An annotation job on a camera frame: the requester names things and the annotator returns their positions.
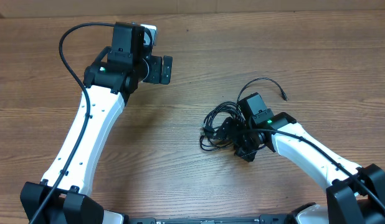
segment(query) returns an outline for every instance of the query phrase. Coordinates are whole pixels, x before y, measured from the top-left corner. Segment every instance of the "white arm casing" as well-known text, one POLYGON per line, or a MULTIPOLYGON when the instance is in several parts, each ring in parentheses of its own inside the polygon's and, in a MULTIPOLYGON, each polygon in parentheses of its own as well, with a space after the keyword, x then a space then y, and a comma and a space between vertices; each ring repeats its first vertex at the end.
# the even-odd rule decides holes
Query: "white arm casing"
MULTIPOLYGON (((87 92, 90 97, 92 117, 87 123, 85 134, 69 165, 68 174, 63 177, 58 188, 70 190, 71 186, 74 185, 79 187, 80 194, 90 195, 97 162, 115 120, 125 107, 125 102, 120 93, 113 94, 109 88, 93 85, 87 89, 87 92)), ((42 180, 48 180, 48 186, 54 185, 74 148, 85 114, 86 100, 82 93, 79 110, 64 145, 49 170, 42 177, 42 180)))
MULTIPOLYGON (((303 136, 305 139, 316 144, 320 149, 332 157, 336 162, 340 163, 351 174, 356 174, 357 167, 354 162, 350 162, 341 156, 335 154, 322 143, 311 137, 299 123, 288 124, 278 131, 284 131, 297 136, 303 136)), ((290 159, 299 168, 305 171, 324 191, 332 185, 335 179, 345 180, 348 176, 341 170, 337 169, 327 158, 320 154, 315 148, 307 143, 282 134, 272 135, 274 149, 281 155, 290 159)))

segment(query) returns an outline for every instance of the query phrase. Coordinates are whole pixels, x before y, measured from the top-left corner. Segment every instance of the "black cable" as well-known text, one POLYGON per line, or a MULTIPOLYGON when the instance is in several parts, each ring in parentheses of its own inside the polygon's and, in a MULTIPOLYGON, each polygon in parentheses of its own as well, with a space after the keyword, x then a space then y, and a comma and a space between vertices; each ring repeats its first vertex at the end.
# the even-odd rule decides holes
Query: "black cable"
POLYGON ((82 81, 80 81, 80 79, 78 78, 78 76, 75 74, 75 72, 71 69, 71 67, 68 65, 65 57, 64 57, 64 54, 62 53, 62 44, 64 43, 64 40, 65 38, 71 33, 73 32, 74 30, 77 30, 79 28, 82 28, 82 27, 87 27, 87 26, 108 26, 108 27, 113 27, 115 26, 114 24, 108 24, 108 23, 102 23, 102 22, 89 22, 89 23, 84 23, 84 24, 80 24, 80 25, 77 25, 71 29, 69 29, 67 32, 65 32, 63 34, 63 36, 61 37, 60 39, 60 43, 59 43, 59 53, 60 53, 60 57, 61 57, 61 60, 62 62, 64 63, 65 67, 68 69, 68 71, 70 72, 70 74, 73 76, 73 78, 76 80, 76 82, 79 84, 79 86, 81 87, 84 95, 85 95, 85 99, 86 99, 86 115, 85 115, 85 121, 83 122, 83 126, 82 126, 82 129, 80 130, 80 134, 79 134, 79 137, 77 138, 76 140, 76 143, 75 143, 75 146, 74 148, 72 149, 72 152, 69 154, 69 157, 67 159, 67 162, 65 163, 64 165, 64 168, 62 169, 62 171, 60 172, 60 175, 58 176, 57 180, 55 181, 54 185, 52 186, 50 192, 47 194, 47 196, 45 197, 45 199, 43 200, 43 202, 41 203, 41 205, 39 206, 39 208, 36 210, 35 214, 33 215, 31 221, 29 222, 29 224, 33 224, 34 222, 36 222, 37 220, 37 217, 42 213, 43 209, 45 208, 45 206, 47 205, 47 203, 49 202, 51 196, 53 195, 54 193, 54 190, 58 187, 58 185, 60 184, 62 178, 64 177, 68 167, 69 167, 69 164, 71 163, 72 161, 72 158, 74 157, 75 153, 76 153, 76 150, 78 149, 79 147, 79 144, 82 140, 82 137, 83 137, 83 134, 85 133, 85 130, 86 130, 86 127, 87 127, 87 123, 88 123, 88 120, 90 118, 90 98, 88 97, 88 93, 87 93, 87 90, 84 86, 84 84, 82 83, 82 81))
POLYGON ((240 134, 247 134, 247 133, 252 133, 252 132, 259 132, 259 133, 277 133, 277 134, 282 134, 285 136, 289 136, 295 139, 298 139, 299 141, 303 141, 316 149, 321 155, 323 155, 325 158, 327 158, 330 162, 332 162, 337 168, 342 170, 348 177, 350 177, 363 191, 365 191, 371 199, 373 199, 384 211, 385 211, 385 205, 380 201, 380 199, 372 193, 360 180, 358 180, 353 174, 351 174, 348 170, 346 170, 340 163, 336 162, 331 156, 329 156, 326 152, 324 152, 322 149, 320 149, 316 144, 312 143, 311 141, 305 139, 303 136, 296 136, 291 133, 287 133, 285 131, 277 131, 277 130, 270 130, 270 129, 246 129, 243 130, 236 135, 240 134))
POLYGON ((261 77, 261 78, 256 78, 250 82, 248 82, 244 87, 242 87, 241 91, 240 91, 240 94, 238 94, 238 98, 237 98, 237 103, 238 101, 240 101, 240 97, 241 97, 241 94, 242 92, 249 86, 249 84, 253 83, 253 82, 256 82, 257 80, 268 80, 268 81, 271 81, 273 82, 274 84, 276 84, 280 91, 281 91, 281 97, 285 100, 285 101, 288 101, 288 97, 287 97, 287 94, 285 94, 284 90, 281 88, 281 86, 274 80, 272 80, 271 78, 266 78, 266 77, 261 77))
POLYGON ((215 117, 219 114, 219 113, 229 113, 231 115, 231 117, 233 119, 237 119, 238 121, 240 121, 241 123, 245 123, 245 118, 243 117, 242 115, 242 112, 239 108, 239 105, 238 105, 238 101, 240 100, 240 97, 241 97, 241 94, 242 92, 249 86, 249 84, 253 83, 253 82, 256 82, 257 80, 268 80, 268 81, 271 81, 273 82, 274 84, 276 84, 280 91, 281 91, 281 96, 282 98, 287 101, 288 98, 287 98, 287 94, 285 94, 284 90, 281 88, 281 86, 274 80, 272 80, 271 78, 266 78, 266 77, 260 77, 260 78, 256 78, 254 80, 251 80, 250 82, 248 82, 240 91, 239 95, 238 95, 238 98, 237 98, 237 101, 236 102, 232 102, 232 101, 227 101, 227 102, 223 102, 221 104, 219 104, 217 107, 215 107, 204 119, 204 122, 203 122, 203 127, 204 127, 204 130, 205 128, 209 129, 209 130, 213 130, 213 133, 212 135, 207 135, 208 134, 208 130, 206 130, 207 132, 204 133, 200 138, 199 138, 199 146, 201 147, 202 150, 204 151, 216 151, 218 149, 224 149, 224 148, 227 148, 231 145, 233 145, 232 141, 230 139, 219 139, 219 138, 216 138, 216 136, 214 135, 215 134, 215 128, 212 127, 213 125, 213 121, 215 119, 215 117), (205 145, 203 143, 204 139, 207 138, 207 140, 209 141, 209 144, 210 145, 205 145), (222 143, 213 143, 211 140, 221 140, 221 142, 224 142, 224 144, 222 143))

